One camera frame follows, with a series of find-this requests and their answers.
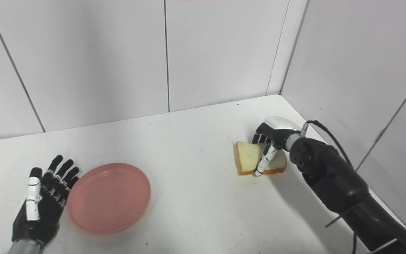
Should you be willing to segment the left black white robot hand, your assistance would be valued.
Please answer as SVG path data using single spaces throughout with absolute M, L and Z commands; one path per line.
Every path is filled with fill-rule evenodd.
M 24 243 L 40 251 L 53 240 L 79 172 L 74 161 L 63 162 L 62 155 L 52 160 L 46 172 L 32 168 L 27 196 L 12 225 L 13 245 Z

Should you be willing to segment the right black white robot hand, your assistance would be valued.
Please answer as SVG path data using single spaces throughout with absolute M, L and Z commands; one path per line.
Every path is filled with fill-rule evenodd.
M 301 130 L 291 120 L 284 117 L 266 117 L 256 129 L 251 142 L 266 145 L 253 175 L 261 176 L 277 153 L 282 150 L 289 151 L 293 142 L 300 137 Z

